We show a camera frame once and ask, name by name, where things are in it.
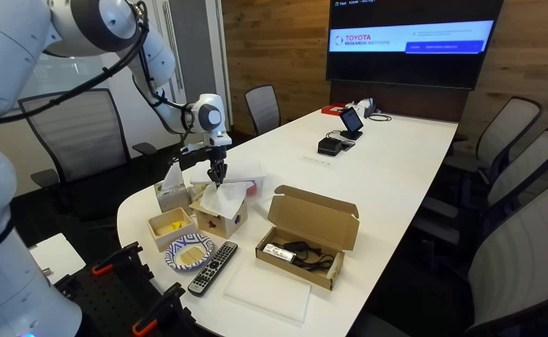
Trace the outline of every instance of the television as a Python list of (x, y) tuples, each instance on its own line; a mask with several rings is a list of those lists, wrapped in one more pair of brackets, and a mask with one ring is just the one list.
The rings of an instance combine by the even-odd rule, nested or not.
[(504, 0), (332, 0), (328, 81), (474, 90)]

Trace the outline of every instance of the black cable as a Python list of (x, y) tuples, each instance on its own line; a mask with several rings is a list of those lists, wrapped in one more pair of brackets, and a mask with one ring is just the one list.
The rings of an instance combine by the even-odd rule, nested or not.
[(320, 272), (320, 270), (326, 272), (333, 266), (333, 261), (335, 261), (332, 255), (326, 255), (320, 248), (311, 248), (307, 242), (289, 242), (283, 246), (279, 244), (274, 244), (274, 246), (292, 251), (294, 253), (292, 265), (309, 272)]
[(169, 107), (175, 107), (175, 109), (178, 109), (182, 113), (180, 115), (180, 122), (184, 126), (184, 133), (175, 132), (173, 128), (169, 128), (167, 122), (163, 122), (163, 126), (167, 128), (167, 132), (180, 135), (182, 137), (180, 143), (184, 145), (186, 139), (189, 137), (193, 126), (195, 126), (195, 115), (191, 113), (189, 105), (176, 105), (176, 104), (169, 102), (165, 98), (165, 94), (161, 94), (161, 96), (156, 94), (156, 90), (152, 87), (154, 77), (150, 75), (150, 68), (148, 68), (145, 45), (141, 47), (139, 60), (141, 60), (141, 68), (143, 68), (143, 74), (145, 74), (145, 81), (146, 81), (148, 92), (152, 94), (154, 100), (158, 100), (156, 104), (150, 104), (146, 100), (150, 104), (150, 107), (156, 109), (160, 105), (169, 105)]
[(34, 111), (29, 111), (29, 113), (21, 113), (17, 117), (6, 117), (6, 118), (0, 118), (0, 124), (12, 124), (12, 122), (17, 122), (17, 120), (25, 120), (25, 118), (30, 118), (30, 117), (36, 117), (40, 113), (45, 113), (75, 96), (81, 96), (88, 90), (92, 90), (94, 87), (105, 83), (107, 79), (115, 77), (117, 74), (120, 74), (124, 68), (128, 68), (130, 62), (133, 62), (133, 59), (139, 55), (139, 51), (143, 51), (143, 45), (146, 42), (146, 36), (148, 36), (148, 25), (146, 25), (146, 4), (145, 2), (139, 2), (137, 4), (141, 14), (135, 12), (135, 17), (139, 21), (139, 30), (141, 30), (141, 36), (137, 40), (137, 44), (130, 49), (130, 53), (118, 60), (113, 68), (103, 68), (103, 74), (100, 74), (98, 77), (72, 89), (70, 92), (66, 92), (64, 96), (57, 98), (57, 100), (51, 100), (47, 105), (44, 107), (38, 107)]

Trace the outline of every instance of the tablet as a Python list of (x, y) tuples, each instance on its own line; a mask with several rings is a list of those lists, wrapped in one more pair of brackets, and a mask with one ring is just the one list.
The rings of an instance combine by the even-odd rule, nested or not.
[(347, 132), (343, 132), (341, 135), (347, 139), (360, 139), (363, 133), (360, 130), (363, 130), (363, 122), (360, 118), (360, 115), (354, 109), (345, 109), (341, 115)]

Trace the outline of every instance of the small device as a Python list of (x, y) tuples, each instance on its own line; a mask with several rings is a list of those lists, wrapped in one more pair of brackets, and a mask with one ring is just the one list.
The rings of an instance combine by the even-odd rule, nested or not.
[(341, 118), (347, 126), (347, 132), (343, 132), (341, 135), (347, 139), (358, 141), (363, 135), (362, 133), (363, 122), (362, 122), (360, 115), (354, 111), (354, 107), (345, 109)]
[(319, 154), (324, 154), (324, 156), (337, 156), (341, 154), (345, 143), (339, 141), (339, 139), (332, 139), (332, 137), (326, 137), (319, 143)]
[(285, 261), (285, 263), (290, 263), (290, 265), (292, 265), (292, 261), (294, 261), (294, 257), (296, 257), (296, 253), (287, 251), (287, 250), (283, 250), (283, 248), (277, 248), (277, 246), (274, 246), (274, 244), (268, 244), (262, 251), (268, 253), (268, 255), (272, 255), (272, 257), (277, 257), (277, 259), (281, 259), (281, 261)]
[(214, 261), (193, 280), (193, 283), (188, 287), (188, 291), (193, 296), (203, 296), (212, 283), (218, 280), (221, 270), (229, 265), (229, 261), (238, 251), (238, 246), (234, 242), (225, 242), (221, 250), (216, 253)]
[(373, 98), (362, 100), (358, 107), (363, 111), (365, 120), (378, 113), (378, 105)]

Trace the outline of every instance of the orange object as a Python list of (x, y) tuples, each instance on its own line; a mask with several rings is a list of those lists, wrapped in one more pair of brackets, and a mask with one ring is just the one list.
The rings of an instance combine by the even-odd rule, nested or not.
[(322, 109), (322, 115), (341, 117), (343, 111), (345, 111), (345, 104), (332, 104)]
[(160, 326), (160, 321), (152, 321), (150, 324), (143, 326), (139, 330), (139, 323), (131, 328), (131, 332), (135, 334), (135, 337), (146, 337), (148, 334), (152, 334), (156, 328)]
[(113, 270), (115, 270), (113, 265), (107, 265), (107, 266), (103, 266), (103, 268), (92, 268), (92, 276), (102, 278), (102, 276), (111, 274)]

